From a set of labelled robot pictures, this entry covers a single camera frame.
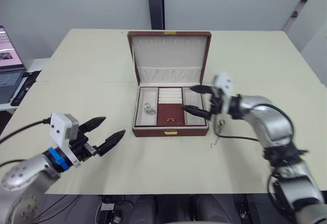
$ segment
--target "open jewelry box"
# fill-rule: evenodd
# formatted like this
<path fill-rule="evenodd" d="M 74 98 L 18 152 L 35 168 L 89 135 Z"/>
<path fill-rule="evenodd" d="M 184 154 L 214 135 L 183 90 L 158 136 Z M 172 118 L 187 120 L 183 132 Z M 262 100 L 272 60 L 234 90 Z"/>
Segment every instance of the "open jewelry box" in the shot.
<path fill-rule="evenodd" d="M 210 38 L 210 32 L 128 33 L 138 82 L 136 137 L 206 135 L 207 121 L 180 106 L 205 109 L 203 96 L 189 88 L 202 83 Z M 155 113 L 145 112 L 146 103 Z"/>

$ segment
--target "silver jewelry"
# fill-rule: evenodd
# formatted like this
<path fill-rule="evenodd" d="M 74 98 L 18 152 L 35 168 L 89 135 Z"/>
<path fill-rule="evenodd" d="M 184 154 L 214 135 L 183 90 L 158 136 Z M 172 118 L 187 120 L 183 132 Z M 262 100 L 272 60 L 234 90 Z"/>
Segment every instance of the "silver jewelry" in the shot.
<path fill-rule="evenodd" d="M 149 103 L 144 103 L 144 112 L 148 115 L 153 115 L 156 113 L 154 108 L 152 108 Z"/>

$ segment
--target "laptop screen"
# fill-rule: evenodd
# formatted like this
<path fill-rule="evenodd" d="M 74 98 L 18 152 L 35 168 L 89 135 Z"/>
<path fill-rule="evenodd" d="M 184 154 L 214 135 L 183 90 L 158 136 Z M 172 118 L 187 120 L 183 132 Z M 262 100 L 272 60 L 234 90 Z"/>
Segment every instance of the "laptop screen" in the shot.
<path fill-rule="evenodd" d="M 24 67 L 7 32 L 0 26 L 0 70 Z"/>

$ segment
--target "wire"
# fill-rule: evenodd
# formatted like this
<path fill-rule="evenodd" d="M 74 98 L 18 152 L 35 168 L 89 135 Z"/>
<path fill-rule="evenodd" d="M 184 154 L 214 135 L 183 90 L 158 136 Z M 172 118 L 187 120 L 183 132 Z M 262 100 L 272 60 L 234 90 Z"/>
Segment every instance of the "wire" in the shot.
<path fill-rule="evenodd" d="M 109 203 L 116 203 L 118 200 L 118 198 L 115 196 L 115 198 L 113 198 L 113 196 L 111 195 L 103 195 L 101 198 L 101 201 L 105 204 L 109 204 Z"/>
<path fill-rule="evenodd" d="M 42 222 L 44 222 L 44 221 L 47 221 L 47 220 L 50 220 L 51 218 L 53 218 L 53 217 L 55 217 L 55 216 L 57 216 L 57 215 L 59 215 L 61 212 L 63 212 L 65 209 L 67 209 L 70 205 L 72 205 L 79 197 L 80 197 L 81 195 L 78 195 L 76 198 L 74 198 L 74 200 L 73 201 L 71 201 L 70 202 L 70 204 L 68 204 L 65 208 L 63 208 L 61 211 L 59 211 L 57 214 L 54 214 L 53 216 L 51 216 L 51 217 L 49 217 L 49 218 L 47 218 L 47 219 L 44 219 L 44 220 L 41 220 L 41 221 L 38 221 L 38 222 L 35 222 L 35 223 L 33 223 L 33 224 L 38 224 L 38 223 L 42 223 Z"/>
<path fill-rule="evenodd" d="M 121 203 L 119 203 L 119 204 L 115 203 L 115 204 L 116 205 L 123 205 L 124 203 L 130 203 L 132 206 L 134 206 L 134 203 L 131 200 L 126 200 L 125 195 L 124 195 L 124 200 Z"/>
<path fill-rule="evenodd" d="M 38 216 L 36 216 L 33 220 L 39 218 L 41 215 L 43 215 L 44 213 L 46 213 L 46 211 L 48 211 L 49 209 L 51 209 L 53 206 L 55 206 L 58 202 L 60 202 L 61 200 L 63 200 L 65 197 L 67 196 L 64 195 L 63 197 L 61 197 L 59 200 L 55 201 L 52 205 L 50 205 L 46 210 L 44 210 L 43 212 L 41 212 Z"/>
<path fill-rule="evenodd" d="M 278 108 L 278 107 L 276 107 L 276 106 L 274 106 L 272 104 L 268 104 L 268 103 L 257 104 L 255 106 L 253 106 L 252 108 L 250 108 L 250 110 L 252 110 L 252 109 L 254 109 L 256 107 L 259 107 L 259 106 L 272 108 L 272 109 L 276 110 L 277 112 L 279 112 L 282 116 L 285 117 L 285 119 L 290 123 L 291 128 L 292 128 L 292 134 L 290 135 L 290 138 L 291 138 L 291 141 L 292 141 L 293 140 L 293 136 L 295 134 L 295 131 L 294 131 L 294 124 L 293 124 L 291 118 L 282 109 L 280 109 L 280 108 Z"/>
<path fill-rule="evenodd" d="M 269 190 L 269 186 L 270 186 L 270 182 L 271 182 L 271 179 L 274 177 L 274 175 L 276 174 L 277 172 L 277 168 L 275 168 L 273 170 L 273 172 L 270 174 L 269 178 L 268 178 L 268 181 L 267 181 L 267 193 L 268 193 L 268 197 L 272 203 L 272 205 L 274 206 L 274 208 L 277 210 L 277 212 L 282 216 L 284 217 L 286 220 L 288 220 L 290 223 L 294 223 L 294 220 L 286 213 L 286 210 L 281 208 L 277 203 L 276 203 L 276 200 L 275 198 L 272 196 L 272 193 L 270 192 Z"/>
<path fill-rule="evenodd" d="M 16 163 L 16 162 L 21 162 L 21 161 L 24 161 L 24 160 L 26 160 L 26 159 L 14 159 L 14 160 L 9 160 L 9 161 L 6 161 L 6 162 L 0 164 L 0 168 L 1 168 L 2 166 L 7 165 L 7 164 Z"/>
<path fill-rule="evenodd" d="M 67 211 L 66 216 L 65 216 L 65 220 L 64 220 L 65 223 L 66 223 L 66 220 L 67 220 L 69 214 L 71 213 L 71 211 L 73 210 L 73 208 L 75 207 L 75 205 L 78 203 L 78 200 L 80 200 L 80 198 L 78 198 L 77 201 L 75 201 L 74 204 L 73 204 L 73 205 L 70 207 L 70 209 Z"/>
<path fill-rule="evenodd" d="M 244 139 L 244 140 L 250 140 L 250 141 L 259 141 L 258 139 L 251 138 L 251 137 L 245 137 L 245 136 L 223 136 L 223 135 L 218 135 L 218 137 L 232 138 L 232 139 Z"/>
<path fill-rule="evenodd" d="M 16 131 L 10 133 L 9 135 L 5 136 L 4 138 L 0 139 L 0 144 L 3 143 L 4 141 L 6 141 L 7 139 L 9 139 L 10 137 L 12 137 L 12 136 L 18 134 L 19 132 L 22 132 L 22 131 L 24 131 L 24 130 L 30 128 L 30 127 L 33 127 L 33 126 L 39 125 L 39 124 L 41 124 L 41 123 L 43 123 L 43 124 L 50 123 L 50 120 L 51 120 L 51 118 L 46 118 L 46 119 L 40 120 L 40 121 L 38 121 L 38 122 L 34 122 L 34 123 L 31 123 L 31 124 L 29 124 L 29 125 L 27 125 L 27 126 L 24 126 L 24 127 L 20 128 L 20 129 L 18 129 L 18 130 L 16 130 Z"/>
<path fill-rule="evenodd" d="M 98 224 L 97 217 L 98 217 L 98 212 L 100 210 L 101 205 L 102 205 L 102 201 L 100 201 L 99 206 L 98 206 L 97 211 L 96 211 L 96 216 L 94 218 L 94 223 L 95 224 Z"/>
<path fill-rule="evenodd" d="M 116 203 L 116 205 L 123 205 L 125 201 L 126 201 L 126 195 L 124 195 L 124 200 L 119 204 Z"/>
<path fill-rule="evenodd" d="M 217 121 L 218 119 L 215 118 L 214 120 L 214 131 L 215 134 L 217 136 L 217 140 L 215 143 L 211 143 L 210 147 L 212 148 L 213 145 L 217 145 L 217 142 L 219 140 L 219 138 L 230 138 L 230 139 L 243 139 L 243 140 L 250 140 L 250 141 L 258 141 L 255 138 L 251 138 L 251 137 L 245 137 L 245 136 L 224 136 L 224 135 L 220 135 L 220 132 L 222 131 L 224 125 L 226 124 L 225 120 L 221 119 L 219 120 L 219 126 L 217 125 Z"/>

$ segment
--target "blue joint ring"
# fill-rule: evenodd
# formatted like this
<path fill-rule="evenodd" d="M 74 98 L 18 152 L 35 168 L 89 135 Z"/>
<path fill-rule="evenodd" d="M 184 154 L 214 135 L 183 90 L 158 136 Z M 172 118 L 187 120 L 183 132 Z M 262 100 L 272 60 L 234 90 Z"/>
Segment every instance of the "blue joint ring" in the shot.
<path fill-rule="evenodd" d="M 48 149 L 49 153 L 52 155 L 52 157 L 55 159 L 56 164 L 60 165 L 63 170 L 68 170 L 69 166 L 66 164 L 66 161 L 63 157 L 61 157 L 56 150 L 54 150 L 52 147 Z"/>

